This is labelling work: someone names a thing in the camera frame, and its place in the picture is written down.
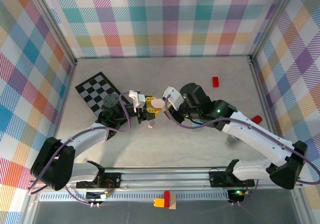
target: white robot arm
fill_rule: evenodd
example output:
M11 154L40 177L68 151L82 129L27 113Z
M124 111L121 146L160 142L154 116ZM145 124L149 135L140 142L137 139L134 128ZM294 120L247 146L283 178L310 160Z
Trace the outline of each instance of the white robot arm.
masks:
M52 163L48 162L49 159L70 138L62 141L53 137L48 138L31 168L32 175L38 177L42 170L46 169L43 176L40 176L40 180L54 190L59 190L70 182L97 182L97 179L98 182L101 181L98 177L100 173L104 173L103 167L94 162L73 164L73 161L88 148L113 137L115 132L109 131L108 128L119 129L129 117L137 117L140 123L158 115L157 111L149 108L150 104L147 101L150 98L147 97L150 96L130 91L130 97L133 99L133 104L124 106L120 104L116 96L108 95L104 100L106 104L102 107L103 110L97 123L81 134L77 134L77 137L72 139L68 146L61 149L59 157L55 158ZM232 160L223 172L229 186L236 186L239 181L248 179L270 178L283 188L294 188L304 160L292 153L290 149L305 156L308 148L305 143L301 141L292 143L270 133L250 121L226 101L211 101L201 86L195 83L183 86L180 91L168 87L163 94L163 99L169 102L165 115L177 124L181 125L186 118L199 119L204 126L233 135L266 156L266 159L258 161Z

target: plaid wallpaper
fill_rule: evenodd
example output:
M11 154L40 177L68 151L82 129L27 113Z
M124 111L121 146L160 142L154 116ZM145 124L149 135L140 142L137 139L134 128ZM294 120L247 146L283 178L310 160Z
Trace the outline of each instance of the plaid wallpaper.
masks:
M46 2L85 58L247 55L257 25L270 16L263 11L268 0Z
M260 37L261 37L262 33L265 31L267 25L269 24L270 19L271 19L272 15L275 12L275 7L276 7L278 2L279 2L279 0L273 0L272 4L270 6L270 9L268 10L268 13L266 14L266 16L264 18L264 21L263 21L262 25L260 26L259 32L258 32L258 34L256 35L256 37L254 39L254 42L253 42L253 44L251 46L251 49L250 49L250 51L248 53L249 55L252 55L253 51L255 50L256 44L260 40Z
M32 0L0 0L0 223L16 223L71 64Z
M320 168L320 0L290 0L258 67L280 134L307 143L308 158ZM320 220L320 186L306 193Z

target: table surface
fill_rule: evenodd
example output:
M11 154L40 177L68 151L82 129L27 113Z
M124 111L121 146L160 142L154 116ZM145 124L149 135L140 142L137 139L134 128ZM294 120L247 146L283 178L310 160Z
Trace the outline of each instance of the table surface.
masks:
M41 201L33 224L152 223L152 224L299 224L289 190L258 189L247 203L231 207L226 201L177 201L176 210L156 208L147 201L110 201L88 208L75 201Z
M244 115L260 115L261 126L267 123L246 57L181 57L83 59L76 67L66 101L58 138L72 136L88 128L96 116L75 90L75 86L102 71L121 91L140 90L161 97L168 86L180 89L195 82L202 86L211 100L223 99ZM212 77L220 86L212 87ZM163 114L153 129L148 122L138 124L132 119L128 133L118 133L112 139L96 144L75 160L92 160L104 167L148 166L227 166L232 159L257 160L265 158L242 141L226 144L225 133L212 128L187 130L169 121Z

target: red lego brick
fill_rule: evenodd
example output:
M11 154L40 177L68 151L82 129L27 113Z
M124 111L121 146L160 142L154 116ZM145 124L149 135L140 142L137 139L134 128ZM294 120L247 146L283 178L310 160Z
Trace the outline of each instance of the red lego brick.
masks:
M256 115L254 118L251 119L251 121L259 125L262 122L262 117L259 115Z
M164 196L165 196L165 197L164 197L164 198L165 198L165 199L164 199L164 200L165 200L165 201L164 201L165 204L164 204L163 207L169 208L169 206L170 206L170 192L166 190L166 191L164 192Z
M218 79L218 77L215 77L215 76L212 77L212 86L215 87L215 88L219 87L219 79Z

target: checkerboard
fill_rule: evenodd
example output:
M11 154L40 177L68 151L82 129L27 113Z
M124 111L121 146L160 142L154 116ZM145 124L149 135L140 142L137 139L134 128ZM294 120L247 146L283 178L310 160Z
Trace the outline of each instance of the checkerboard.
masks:
M75 89L97 117L102 111L101 107L105 96L108 94L120 94L120 91L102 72L77 85ZM123 97L123 101L129 104L125 97Z

